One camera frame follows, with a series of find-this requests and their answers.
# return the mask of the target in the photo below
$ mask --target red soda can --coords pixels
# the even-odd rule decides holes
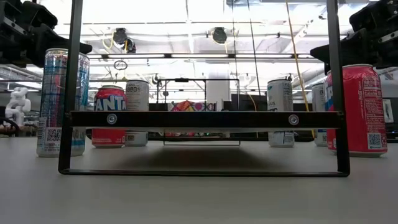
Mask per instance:
[[[123,111],[126,110],[126,96],[124,90],[118,86],[102,86],[94,98],[95,111]],[[95,147],[124,146],[125,130],[93,129],[91,137]]]
[[[379,157],[387,152],[381,82],[372,65],[343,67],[348,150],[351,156]],[[331,72],[325,80],[325,109],[334,111]],[[328,149],[336,151],[336,131],[326,132]]]

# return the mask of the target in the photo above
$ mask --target white robot toy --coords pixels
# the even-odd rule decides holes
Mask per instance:
[[[11,93],[11,100],[6,106],[6,118],[11,119],[15,116],[14,122],[18,124],[18,126],[24,125],[24,113],[30,111],[30,100],[26,98],[27,93],[27,88],[15,88]]]

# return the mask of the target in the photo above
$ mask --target white table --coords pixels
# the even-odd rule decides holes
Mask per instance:
[[[0,139],[2,224],[396,222],[396,144],[380,159],[352,158],[348,178],[61,175],[58,159],[36,157],[35,144],[35,138]],[[114,151],[87,147],[72,159],[76,168],[218,169],[220,161],[223,169],[328,171],[336,162],[313,142],[294,149],[269,149],[267,142],[240,148],[163,148],[161,142]],[[206,161],[208,168],[201,165]]]

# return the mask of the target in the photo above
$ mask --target ceiling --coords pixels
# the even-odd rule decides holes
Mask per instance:
[[[67,38],[72,1],[38,2],[57,16],[55,31]],[[232,8],[229,0],[84,0],[81,41],[93,46],[92,54],[123,54],[124,50],[115,45],[108,47],[115,28],[124,27],[140,54],[292,54],[294,51],[285,2],[272,0],[272,3],[261,3],[264,1],[250,0],[249,7],[244,2],[246,0],[236,1]],[[312,48],[328,44],[325,1],[290,2],[293,2],[289,4],[289,11],[297,53],[308,54]],[[341,38],[351,32],[350,15],[366,6],[368,1],[346,2],[354,3],[339,5]],[[211,38],[215,27],[225,28],[228,36],[226,45],[217,44]],[[252,80],[245,77],[256,77],[256,74],[259,75],[260,89],[264,91],[268,81],[289,74],[295,78],[294,88],[299,88],[294,60],[259,60],[256,65],[253,60],[128,59],[124,60],[128,64],[124,71],[114,69],[114,61],[91,59],[90,78],[110,79],[111,75],[106,69],[108,66],[113,78],[118,74],[118,78],[149,81],[155,74],[163,78],[202,78],[207,76],[211,68],[224,70],[231,78],[251,80],[245,83],[247,85],[241,84],[242,88],[256,90],[250,94],[258,94],[257,81],[256,78]],[[42,72],[39,68],[28,69]],[[314,59],[300,60],[299,69],[307,87],[323,78],[323,64]],[[94,89],[106,84],[90,83],[90,86]],[[197,90],[185,92],[187,98],[204,96],[200,87],[192,83],[177,83],[171,88]],[[231,83],[231,89],[236,89],[235,83]]]

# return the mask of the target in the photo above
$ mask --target metal bar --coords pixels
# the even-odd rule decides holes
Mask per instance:
[[[340,113],[340,129],[336,130],[336,154],[338,171],[349,175],[349,152],[347,124],[345,115],[343,71],[341,68],[341,43],[340,30],[338,22],[338,1],[328,0],[326,2],[328,11],[328,29],[329,29],[329,52],[330,67],[333,82],[333,106],[335,111]]]
[[[341,172],[264,172],[264,171],[195,171],[195,170],[81,170],[65,169],[68,175],[145,175],[196,177],[346,177]]]
[[[104,128],[197,128],[198,130],[200,128],[334,129],[340,128],[341,123],[339,112],[71,111],[70,114],[72,126]],[[115,116],[116,122],[109,124],[108,116]],[[292,124],[290,118],[293,116],[296,116],[298,123]]]
[[[64,114],[62,121],[62,137],[58,170],[70,168],[70,154],[72,149],[72,131],[70,126],[69,111],[75,109],[76,79],[78,73],[78,60],[80,51],[80,29],[83,0],[72,2],[72,16],[70,26],[70,41],[68,43],[67,76],[65,83]]]

